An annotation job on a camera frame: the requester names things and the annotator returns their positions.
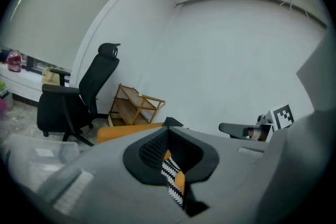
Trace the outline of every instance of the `black office chair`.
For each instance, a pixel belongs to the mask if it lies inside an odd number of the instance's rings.
[[[93,128],[92,120],[97,117],[96,96],[119,64],[117,58],[120,44],[104,43],[79,83],[79,88],[65,87],[64,77],[70,73],[51,69],[60,76],[60,85],[43,84],[38,103],[37,126],[48,137],[48,132],[64,133],[62,141],[73,135],[93,146],[81,136],[84,126]]]

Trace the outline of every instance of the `bottle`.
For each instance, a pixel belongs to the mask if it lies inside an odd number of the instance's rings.
[[[7,67],[10,71],[21,72],[22,55],[18,50],[13,50],[7,57]]]

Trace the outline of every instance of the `floor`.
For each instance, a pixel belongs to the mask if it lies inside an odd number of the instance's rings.
[[[63,134],[49,133],[49,137],[44,137],[42,131],[36,125],[37,108],[28,104],[21,103],[14,100],[13,107],[0,115],[0,149],[6,148],[6,143],[11,135],[20,134],[26,135],[41,140],[61,141]],[[95,119],[93,122],[93,129],[87,126],[82,128],[83,137],[91,143],[96,144],[97,132],[101,127],[108,127],[106,119]],[[70,136],[68,141],[77,142],[81,152],[90,148],[90,146]]]

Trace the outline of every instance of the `patterned fabric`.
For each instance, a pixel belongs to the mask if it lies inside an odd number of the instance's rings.
[[[176,162],[169,157],[162,163],[161,174],[167,178],[168,193],[180,205],[183,204],[181,189],[175,185],[175,176],[181,169]]]

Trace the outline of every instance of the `black armrest pad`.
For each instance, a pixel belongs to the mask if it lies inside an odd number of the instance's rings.
[[[42,85],[43,93],[55,93],[55,94],[64,94],[64,95],[79,95],[79,89],[73,87],[64,87],[57,85]]]
[[[51,68],[50,72],[52,73],[56,73],[56,74],[59,74],[59,75],[63,75],[63,76],[69,76],[71,75],[69,72],[67,71],[64,71],[64,70],[59,70],[59,69],[55,69],[55,68]]]

